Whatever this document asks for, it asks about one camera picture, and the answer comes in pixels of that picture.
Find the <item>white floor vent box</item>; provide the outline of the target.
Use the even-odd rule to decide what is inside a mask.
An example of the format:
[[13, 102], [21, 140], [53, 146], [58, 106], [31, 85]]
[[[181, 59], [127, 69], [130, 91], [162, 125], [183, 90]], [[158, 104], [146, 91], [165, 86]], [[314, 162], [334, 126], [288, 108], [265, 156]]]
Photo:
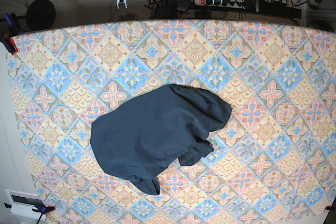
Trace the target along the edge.
[[42, 206], [43, 202], [37, 194], [23, 193], [5, 189], [5, 193], [11, 205], [10, 214], [19, 217], [28, 218], [30, 220], [38, 220], [40, 213], [33, 211], [35, 205]]

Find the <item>blue clamp upper left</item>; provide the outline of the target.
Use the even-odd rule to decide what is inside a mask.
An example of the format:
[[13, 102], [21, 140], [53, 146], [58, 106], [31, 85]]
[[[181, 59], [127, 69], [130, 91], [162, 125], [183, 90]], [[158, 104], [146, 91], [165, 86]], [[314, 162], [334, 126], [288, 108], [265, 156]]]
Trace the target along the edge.
[[1, 22], [6, 22], [9, 30], [18, 32], [19, 30], [21, 30], [21, 27], [19, 24], [20, 19], [26, 19], [26, 16], [25, 15], [17, 16], [15, 13], [11, 13], [11, 14], [5, 13], [4, 17], [1, 18]]

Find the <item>dark navy t-shirt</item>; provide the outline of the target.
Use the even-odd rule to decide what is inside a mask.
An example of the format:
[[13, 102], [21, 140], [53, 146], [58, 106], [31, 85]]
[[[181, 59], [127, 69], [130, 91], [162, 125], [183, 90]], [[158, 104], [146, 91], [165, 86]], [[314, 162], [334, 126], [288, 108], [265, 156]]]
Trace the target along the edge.
[[211, 132], [228, 122], [232, 107], [205, 89], [166, 84], [139, 95], [91, 125], [90, 145], [102, 170], [148, 195], [174, 161], [192, 166], [214, 149]]

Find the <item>orange black clamp left edge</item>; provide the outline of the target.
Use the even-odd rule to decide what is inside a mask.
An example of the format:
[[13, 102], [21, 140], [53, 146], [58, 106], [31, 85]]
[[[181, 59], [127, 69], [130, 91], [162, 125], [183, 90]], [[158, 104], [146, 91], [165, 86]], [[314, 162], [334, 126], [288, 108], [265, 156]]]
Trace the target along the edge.
[[11, 53], [12, 55], [15, 55], [18, 52], [18, 49], [13, 39], [10, 38], [8, 33], [2, 33], [0, 35], [0, 41], [5, 46], [5, 48], [8, 50], [8, 52]]

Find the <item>black round stool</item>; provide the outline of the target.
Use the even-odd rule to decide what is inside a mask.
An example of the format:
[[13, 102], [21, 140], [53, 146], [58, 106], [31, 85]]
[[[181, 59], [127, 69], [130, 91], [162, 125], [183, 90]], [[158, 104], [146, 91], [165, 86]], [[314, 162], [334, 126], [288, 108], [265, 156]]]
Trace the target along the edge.
[[56, 9], [50, 0], [35, 0], [26, 11], [26, 23], [30, 30], [49, 29], [56, 18]]

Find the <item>patterned tile tablecloth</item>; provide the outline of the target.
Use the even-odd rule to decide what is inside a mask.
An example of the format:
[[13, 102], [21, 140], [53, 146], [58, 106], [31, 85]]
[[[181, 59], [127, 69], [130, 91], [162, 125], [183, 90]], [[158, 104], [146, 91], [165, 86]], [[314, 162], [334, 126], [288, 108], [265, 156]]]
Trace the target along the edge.
[[[132, 21], [20, 35], [6, 56], [20, 138], [48, 223], [277, 223], [335, 199], [335, 34], [221, 20]], [[233, 107], [214, 151], [173, 162], [150, 196], [107, 175], [91, 123], [164, 84]]]

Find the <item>blue orange clamp bottom left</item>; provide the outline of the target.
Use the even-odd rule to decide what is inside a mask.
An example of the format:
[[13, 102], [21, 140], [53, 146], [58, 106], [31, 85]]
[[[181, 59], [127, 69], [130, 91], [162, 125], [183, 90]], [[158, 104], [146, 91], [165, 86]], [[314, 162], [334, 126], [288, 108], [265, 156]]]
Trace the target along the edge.
[[40, 214], [36, 224], [39, 224], [41, 218], [46, 214], [46, 213], [49, 213], [49, 212], [52, 212], [55, 210], [55, 207], [54, 206], [38, 206], [38, 205], [35, 205], [34, 208], [32, 208], [32, 211], [33, 212], [36, 212], [38, 214]]

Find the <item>white power strip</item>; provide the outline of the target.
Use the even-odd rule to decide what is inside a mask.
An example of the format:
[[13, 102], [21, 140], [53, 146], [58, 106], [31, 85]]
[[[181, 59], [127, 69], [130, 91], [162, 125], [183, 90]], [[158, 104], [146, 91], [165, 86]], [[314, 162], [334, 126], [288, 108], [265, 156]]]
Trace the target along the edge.
[[196, 6], [227, 7], [245, 9], [243, 0], [194, 0]]

